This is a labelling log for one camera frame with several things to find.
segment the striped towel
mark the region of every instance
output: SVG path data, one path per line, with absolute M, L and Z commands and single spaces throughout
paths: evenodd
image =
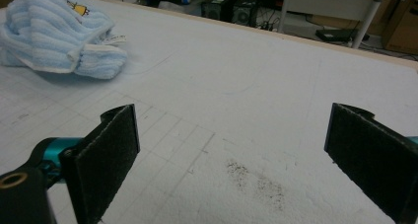
M 0 64 L 113 78 L 127 54 L 112 45 L 114 22 L 83 0 L 15 0 L 0 26 Z

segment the metal pole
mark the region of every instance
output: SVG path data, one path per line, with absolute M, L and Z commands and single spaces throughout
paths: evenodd
M 362 24 L 362 28 L 357 33 L 356 38 L 354 39 L 353 48 L 358 48 L 360 46 L 360 43 L 363 40 L 363 36 L 366 33 L 366 30 L 369 28 L 370 23 L 372 22 L 373 17 L 375 16 L 375 13 L 377 12 L 379 6 L 381 5 L 382 0 L 373 0 L 371 3 L 371 6 L 369 8 L 369 11 L 367 13 L 366 20 Z
M 285 16 L 287 13 L 289 1 L 291 0 L 283 0 L 282 13 L 280 14 L 279 29 L 277 30 L 277 32 L 280 34 L 283 34 L 283 26 L 285 25 Z

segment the chair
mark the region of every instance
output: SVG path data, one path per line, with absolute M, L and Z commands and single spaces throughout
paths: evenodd
M 353 48 L 358 48 L 381 2 L 382 0 L 284 0 L 278 32 L 283 34 L 288 11 L 356 20 L 363 23 L 352 44 Z

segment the black rubber pad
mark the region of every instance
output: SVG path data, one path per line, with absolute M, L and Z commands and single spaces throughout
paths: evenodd
M 98 223 L 139 153 L 133 105 L 102 114 L 102 123 L 60 156 L 78 223 Z
M 415 223 L 418 145 L 373 117 L 361 109 L 333 104 L 325 151 L 396 223 Z

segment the white table surface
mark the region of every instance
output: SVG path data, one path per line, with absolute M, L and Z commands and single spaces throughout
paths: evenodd
M 332 103 L 418 131 L 412 61 L 89 0 L 127 35 L 113 80 L 0 67 L 0 173 L 46 137 L 85 136 L 134 103 L 141 152 L 109 223 L 393 223 L 323 151 Z M 5 10 L 0 10 L 0 23 Z M 75 223 L 65 185 L 49 197 Z

